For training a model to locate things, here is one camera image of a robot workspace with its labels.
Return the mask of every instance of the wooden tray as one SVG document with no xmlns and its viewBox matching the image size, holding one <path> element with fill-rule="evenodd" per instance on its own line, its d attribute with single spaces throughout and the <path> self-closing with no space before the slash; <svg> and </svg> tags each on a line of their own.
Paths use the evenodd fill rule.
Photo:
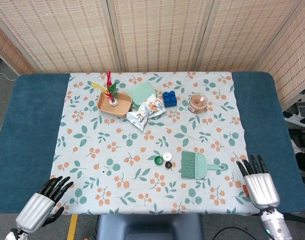
<svg viewBox="0 0 305 240">
<path fill-rule="evenodd" d="M 132 98 L 127 94 L 118 92 L 117 99 L 118 105 L 111 106 L 109 104 L 109 98 L 107 98 L 107 96 L 102 92 L 98 98 L 97 107 L 101 112 L 105 114 L 110 114 L 115 117 L 124 119 L 126 114 L 129 112 L 129 109 L 131 108 Z"/>
</svg>

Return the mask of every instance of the robotic hand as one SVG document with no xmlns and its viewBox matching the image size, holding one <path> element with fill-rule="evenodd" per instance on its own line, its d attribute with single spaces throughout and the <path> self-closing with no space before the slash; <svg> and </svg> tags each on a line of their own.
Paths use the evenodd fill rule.
<svg viewBox="0 0 305 240">
<path fill-rule="evenodd" d="M 29 199 L 16 218 L 17 228 L 12 228 L 5 240 L 27 240 L 28 234 L 36 232 L 59 218 L 64 211 L 64 207 L 60 207 L 53 216 L 49 216 L 50 212 L 74 183 L 71 181 L 63 187 L 70 177 L 68 176 L 63 180 L 62 178 L 62 176 L 59 176 L 49 179 L 40 191 Z"/>
<path fill-rule="evenodd" d="M 242 160 L 246 169 L 240 161 L 238 167 L 245 180 L 249 197 L 252 204 L 260 210 L 261 225 L 272 240 L 292 240 L 292 236 L 285 223 L 284 215 L 276 210 L 280 203 L 278 192 L 275 188 L 271 175 L 267 172 L 263 158 L 258 155 L 261 170 L 253 155 L 249 162 Z"/>
</svg>

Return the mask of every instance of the woven panel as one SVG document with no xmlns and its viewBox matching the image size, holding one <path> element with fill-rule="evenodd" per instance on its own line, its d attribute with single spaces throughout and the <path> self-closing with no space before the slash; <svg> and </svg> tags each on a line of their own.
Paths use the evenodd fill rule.
<svg viewBox="0 0 305 240">
<path fill-rule="evenodd" d="M 205 34 L 198 71 L 249 71 L 296 0 L 218 0 Z"/>
<path fill-rule="evenodd" d="M 0 18 L 44 73 L 117 70 L 99 0 L 3 0 Z"/>
<path fill-rule="evenodd" d="M 26 61 L 22 53 L 0 29 L 0 54 L 19 73 L 31 74 L 35 70 Z"/>
<path fill-rule="evenodd" d="M 212 0 L 114 0 L 127 72 L 191 70 Z"/>
<path fill-rule="evenodd" d="M 273 76 L 281 105 L 305 88 L 305 0 L 256 70 Z"/>
</svg>

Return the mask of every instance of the snack bag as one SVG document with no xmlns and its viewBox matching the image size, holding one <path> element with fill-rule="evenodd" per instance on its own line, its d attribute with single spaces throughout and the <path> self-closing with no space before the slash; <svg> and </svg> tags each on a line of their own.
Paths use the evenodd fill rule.
<svg viewBox="0 0 305 240">
<path fill-rule="evenodd" d="M 166 112 L 166 108 L 161 101 L 152 94 L 140 105 L 138 111 L 127 112 L 126 118 L 143 131 L 148 119 L 156 117 L 164 112 Z"/>
</svg>

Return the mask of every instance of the floral tablecloth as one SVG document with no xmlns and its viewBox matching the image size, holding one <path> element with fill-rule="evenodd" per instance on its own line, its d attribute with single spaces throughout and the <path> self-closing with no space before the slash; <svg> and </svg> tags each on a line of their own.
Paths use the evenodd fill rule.
<svg viewBox="0 0 305 240">
<path fill-rule="evenodd" d="M 120 92 L 148 81 L 158 97 L 174 90 L 177 106 L 148 120 L 141 132 L 126 119 L 101 113 L 105 73 L 72 73 L 67 86 L 51 178 L 70 176 L 74 185 L 59 207 L 65 214 L 257 213 L 245 194 L 236 164 L 246 158 L 244 129 L 230 72 L 112 73 Z M 192 93 L 208 98 L 205 112 L 188 110 Z M 209 170 L 200 180 L 181 178 L 181 152 L 203 154 Z M 154 163 L 172 154 L 172 168 Z"/>
</svg>

